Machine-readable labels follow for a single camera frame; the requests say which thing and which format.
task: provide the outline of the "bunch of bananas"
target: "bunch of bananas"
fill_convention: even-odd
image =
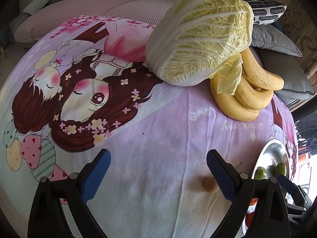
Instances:
[[[210,87],[225,115],[238,121],[253,121],[260,110],[270,103],[273,91],[283,88],[284,80],[261,68],[249,48],[241,52],[241,57],[242,76],[234,96],[217,93],[218,82],[223,78],[219,73],[210,80]]]

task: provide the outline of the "brown egg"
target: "brown egg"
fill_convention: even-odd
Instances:
[[[209,193],[214,193],[219,190],[219,186],[216,183],[215,178],[212,176],[206,178],[205,182],[203,183],[203,186],[205,190]]]
[[[12,145],[7,148],[7,162],[12,171],[20,169],[22,164],[22,156],[20,153],[21,143],[14,140]]]

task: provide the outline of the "green fruit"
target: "green fruit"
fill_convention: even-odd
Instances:
[[[256,169],[256,174],[254,175],[254,180],[262,180],[262,179],[266,179],[266,170],[264,167],[259,166]]]
[[[284,163],[278,164],[275,167],[275,177],[277,177],[278,175],[286,176],[286,166]]]

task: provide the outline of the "screw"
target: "screw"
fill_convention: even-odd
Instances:
[[[272,183],[277,183],[277,179],[276,179],[275,177],[271,177],[271,178],[270,178],[270,181],[271,181]]]
[[[76,179],[78,177],[78,173],[71,173],[70,175],[69,175],[69,178],[70,179]]]
[[[47,177],[46,176],[42,176],[41,178],[40,178],[40,182],[41,183],[45,183],[47,181]]]
[[[240,174],[240,177],[242,178],[242,179],[248,179],[248,174],[246,174],[246,173],[241,173]]]

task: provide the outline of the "metal bowl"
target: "metal bowl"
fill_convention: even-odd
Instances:
[[[286,148],[282,142],[277,139],[269,140],[264,148],[262,149],[257,161],[256,165],[252,172],[252,179],[256,174],[256,169],[261,166],[266,169],[267,177],[275,177],[275,167],[280,164],[284,163],[286,166],[286,177],[289,179],[289,157],[286,152]]]

